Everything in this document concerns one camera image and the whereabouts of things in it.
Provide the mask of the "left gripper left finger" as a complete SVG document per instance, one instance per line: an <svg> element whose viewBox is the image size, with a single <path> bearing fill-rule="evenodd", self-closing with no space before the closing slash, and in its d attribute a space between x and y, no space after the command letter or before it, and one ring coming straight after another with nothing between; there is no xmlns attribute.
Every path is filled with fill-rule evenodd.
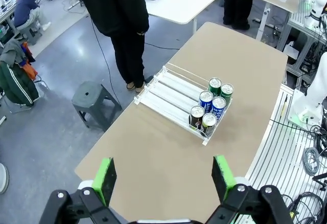
<svg viewBox="0 0 327 224"><path fill-rule="evenodd" d="M109 208L116 178L113 158L102 159L89 185L74 193L59 189L50 194L39 223L79 223L84 218L93 223L122 223Z"/></svg>

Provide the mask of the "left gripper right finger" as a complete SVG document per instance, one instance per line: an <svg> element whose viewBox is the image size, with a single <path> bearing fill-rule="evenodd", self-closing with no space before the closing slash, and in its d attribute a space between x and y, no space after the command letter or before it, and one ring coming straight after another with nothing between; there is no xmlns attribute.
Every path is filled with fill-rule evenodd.
<svg viewBox="0 0 327 224"><path fill-rule="evenodd" d="M236 183L223 155L213 157L212 179L220 204L206 223L233 223L240 215L250 216L254 223L293 223L276 186L265 185L256 190Z"/></svg>

